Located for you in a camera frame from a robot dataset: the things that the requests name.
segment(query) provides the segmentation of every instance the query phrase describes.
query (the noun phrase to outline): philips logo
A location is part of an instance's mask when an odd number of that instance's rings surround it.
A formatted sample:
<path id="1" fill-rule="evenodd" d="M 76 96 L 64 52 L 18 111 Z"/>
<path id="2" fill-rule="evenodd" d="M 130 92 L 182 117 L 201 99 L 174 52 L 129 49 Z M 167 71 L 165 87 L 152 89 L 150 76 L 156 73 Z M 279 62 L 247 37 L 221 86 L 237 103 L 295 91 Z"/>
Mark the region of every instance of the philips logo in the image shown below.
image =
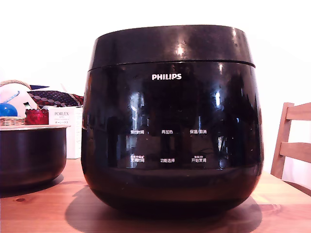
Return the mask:
<path id="1" fill-rule="evenodd" d="M 174 80 L 181 79 L 181 74 L 153 74 L 152 80 Z"/>

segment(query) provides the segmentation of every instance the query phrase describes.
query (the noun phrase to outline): blue ball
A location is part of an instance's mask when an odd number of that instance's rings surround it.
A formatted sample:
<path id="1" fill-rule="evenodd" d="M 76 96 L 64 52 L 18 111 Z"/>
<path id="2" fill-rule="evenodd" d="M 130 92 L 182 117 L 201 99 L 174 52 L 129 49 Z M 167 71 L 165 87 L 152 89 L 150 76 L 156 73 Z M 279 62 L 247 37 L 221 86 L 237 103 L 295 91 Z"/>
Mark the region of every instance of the blue ball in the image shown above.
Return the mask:
<path id="1" fill-rule="evenodd" d="M 17 109 L 9 103 L 0 103 L 0 117 L 17 117 Z"/>

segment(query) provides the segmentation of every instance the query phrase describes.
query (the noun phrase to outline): black pot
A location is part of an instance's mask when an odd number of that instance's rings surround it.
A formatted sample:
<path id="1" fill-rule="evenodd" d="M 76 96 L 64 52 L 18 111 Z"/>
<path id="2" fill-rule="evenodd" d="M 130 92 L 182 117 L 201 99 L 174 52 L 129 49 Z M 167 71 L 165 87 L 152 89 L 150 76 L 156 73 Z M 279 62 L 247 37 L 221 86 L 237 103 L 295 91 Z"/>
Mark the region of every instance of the black pot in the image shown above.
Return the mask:
<path id="1" fill-rule="evenodd" d="M 96 40 L 82 168 L 102 201 L 136 213 L 215 214 L 250 196 L 262 163 L 244 32 L 167 26 Z"/>
<path id="2" fill-rule="evenodd" d="M 0 190 L 24 189 L 61 174 L 66 164 L 66 126 L 0 129 Z"/>

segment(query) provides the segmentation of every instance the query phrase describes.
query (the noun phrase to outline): basket handle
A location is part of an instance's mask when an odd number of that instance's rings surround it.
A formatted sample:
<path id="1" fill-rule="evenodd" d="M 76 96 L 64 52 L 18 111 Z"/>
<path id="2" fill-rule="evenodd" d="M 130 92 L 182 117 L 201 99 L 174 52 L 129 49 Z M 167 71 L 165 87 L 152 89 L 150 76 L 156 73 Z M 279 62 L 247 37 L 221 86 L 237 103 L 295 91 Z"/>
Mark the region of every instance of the basket handle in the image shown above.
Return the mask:
<path id="1" fill-rule="evenodd" d="M 28 87 L 30 90 L 32 90 L 31 86 L 30 86 L 28 83 L 25 83 L 25 82 L 20 81 L 20 80 L 5 80 L 5 81 L 2 81 L 2 82 L 0 83 L 0 87 L 1 87 L 1 86 L 4 86 L 4 85 L 7 85 L 7 84 L 11 84 L 11 83 L 22 84 L 22 85 Z"/>

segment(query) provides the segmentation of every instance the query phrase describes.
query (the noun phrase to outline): wooden chair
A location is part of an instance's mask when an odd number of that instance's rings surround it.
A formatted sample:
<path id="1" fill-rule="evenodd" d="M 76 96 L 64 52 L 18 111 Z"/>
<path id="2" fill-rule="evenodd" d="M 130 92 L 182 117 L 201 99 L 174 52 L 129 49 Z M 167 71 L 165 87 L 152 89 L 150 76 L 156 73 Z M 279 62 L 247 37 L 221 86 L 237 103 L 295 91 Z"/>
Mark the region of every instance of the wooden chair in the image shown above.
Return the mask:
<path id="1" fill-rule="evenodd" d="M 276 140 L 276 150 L 274 152 L 271 174 L 282 179 L 285 157 L 302 160 L 311 163 L 311 144 L 310 143 L 289 143 L 292 120 L 311 121 L 311 103 L 294 106 L 293 103 L 284 103 L 281 115 L 280 127 Z M 286 182 L 300 191 L 311 196 L 311 190 L 292 183 Z"/>

